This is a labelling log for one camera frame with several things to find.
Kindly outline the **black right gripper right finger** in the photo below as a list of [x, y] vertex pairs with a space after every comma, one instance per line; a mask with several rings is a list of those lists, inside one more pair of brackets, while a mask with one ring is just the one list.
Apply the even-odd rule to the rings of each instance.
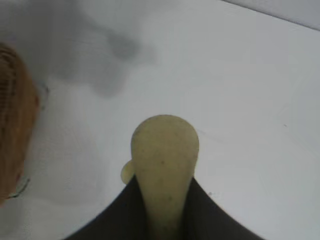
[[193, 178], [183, 218], [184, 240], [252, 240], [253, 232], [224, 212]]

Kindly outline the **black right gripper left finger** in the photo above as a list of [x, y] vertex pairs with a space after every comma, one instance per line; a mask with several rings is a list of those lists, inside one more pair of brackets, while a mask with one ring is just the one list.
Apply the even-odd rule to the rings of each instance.
[[148, 240], [147, 215], [134, 176], [117, 198], [68, 240]]

